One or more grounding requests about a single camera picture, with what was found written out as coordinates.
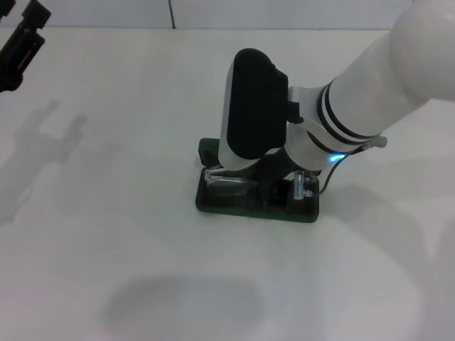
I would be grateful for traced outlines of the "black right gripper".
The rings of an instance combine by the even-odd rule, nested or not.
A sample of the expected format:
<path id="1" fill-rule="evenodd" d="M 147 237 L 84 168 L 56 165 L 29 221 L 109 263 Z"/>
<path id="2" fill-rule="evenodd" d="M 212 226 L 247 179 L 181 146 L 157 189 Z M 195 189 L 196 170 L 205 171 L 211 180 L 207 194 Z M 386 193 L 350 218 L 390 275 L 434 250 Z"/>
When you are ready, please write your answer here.
<path id="1" fill-rule="evenodd" d="M 258 205 L 267 205 L 269 195 L 275 182 L 284 179 L 298 169 L 285 148 L 273 154 L 267 154 L 254 164 L 247 172 L 247 179 L 256 183 L 256 200 Z"/>

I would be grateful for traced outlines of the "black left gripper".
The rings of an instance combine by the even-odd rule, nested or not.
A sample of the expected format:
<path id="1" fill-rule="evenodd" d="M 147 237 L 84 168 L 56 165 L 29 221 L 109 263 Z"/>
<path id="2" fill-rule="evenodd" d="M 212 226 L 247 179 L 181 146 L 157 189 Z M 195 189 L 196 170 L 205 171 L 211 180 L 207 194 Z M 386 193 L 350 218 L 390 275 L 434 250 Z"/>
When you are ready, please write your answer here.
<path id="1" fill-rule="evenodd" d="M 0 0 L 0 20 L 11 12 L 11 0 Z M 38 34 L 51 12 L 38 1 L 29 1 L 22 21 L 1 49 L 1 92 L 13 92 L 22 83 L 22 74 L 45 43 Z"/>

